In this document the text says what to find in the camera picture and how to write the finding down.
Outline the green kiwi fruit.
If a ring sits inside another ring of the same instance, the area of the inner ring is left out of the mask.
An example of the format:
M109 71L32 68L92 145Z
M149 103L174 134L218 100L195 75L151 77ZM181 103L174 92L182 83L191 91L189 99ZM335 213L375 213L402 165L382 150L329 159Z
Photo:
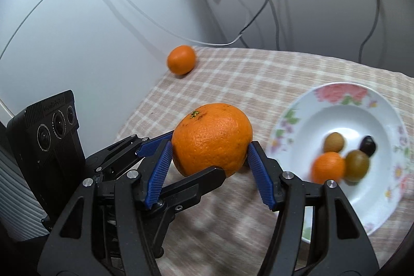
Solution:
M345 179L357 183L366 176L370 166L370 158L363 151L353 150L346 155L345 165Z

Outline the small mandarin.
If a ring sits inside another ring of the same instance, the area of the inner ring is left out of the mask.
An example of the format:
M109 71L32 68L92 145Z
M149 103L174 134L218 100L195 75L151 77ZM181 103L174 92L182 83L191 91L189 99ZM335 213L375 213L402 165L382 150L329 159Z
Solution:
M313 162L312 181L319 184L327 180L340 181L345 176L345 167L345 159L339 153L323 153Z

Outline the floral white plate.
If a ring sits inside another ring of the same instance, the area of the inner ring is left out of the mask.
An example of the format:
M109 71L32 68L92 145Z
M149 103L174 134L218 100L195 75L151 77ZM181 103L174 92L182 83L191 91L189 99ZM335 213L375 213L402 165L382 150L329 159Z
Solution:
M345 158L367 135L377 144L364 178L340 180L368 235L396 210L408 185L411 168L408 132L396 109L378 92L357 83L328 83L298 97L272 130L266 154L303 181L311 181L312 165L323 153L325 138L340 133Z

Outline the pink plaid tablecloth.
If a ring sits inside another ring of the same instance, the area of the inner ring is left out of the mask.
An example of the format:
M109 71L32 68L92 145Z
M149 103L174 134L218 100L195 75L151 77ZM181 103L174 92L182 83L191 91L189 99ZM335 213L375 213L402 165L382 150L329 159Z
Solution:
M267 146L279 117L297 97L342 81L379 92L413 131L413 79L405 74L305 53L242 48L198 48L196 53L197 66L189 75L165 73L140 100L119 139L156 137L196 107L224 102L248 116L254 139ZM176 216L159 270L162 275L256 275L275 223L275 213L262 203L251 172L244 169Z

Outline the medium orange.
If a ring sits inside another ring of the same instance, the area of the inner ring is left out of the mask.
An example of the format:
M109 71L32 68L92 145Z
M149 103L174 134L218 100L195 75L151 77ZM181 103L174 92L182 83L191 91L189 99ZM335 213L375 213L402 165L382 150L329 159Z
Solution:
M182 76L196 66L196 53L191 46L178 46L170 52L166 63L173 74Z

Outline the brown longan fruit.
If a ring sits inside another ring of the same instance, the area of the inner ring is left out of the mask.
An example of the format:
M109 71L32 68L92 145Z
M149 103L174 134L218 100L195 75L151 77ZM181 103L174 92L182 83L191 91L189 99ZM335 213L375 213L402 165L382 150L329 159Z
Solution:
M338 132L330 133L324 140L323 152L336 152L339 153L345 146L344 137Z

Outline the large orange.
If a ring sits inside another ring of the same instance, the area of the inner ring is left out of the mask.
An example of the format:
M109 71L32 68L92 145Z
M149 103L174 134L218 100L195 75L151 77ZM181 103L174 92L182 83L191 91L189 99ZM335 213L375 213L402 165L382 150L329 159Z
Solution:
M244 112L231 104L206 104L174 129L173 162L183 176L217 166L229 177L242 168L252 140L253 128Z

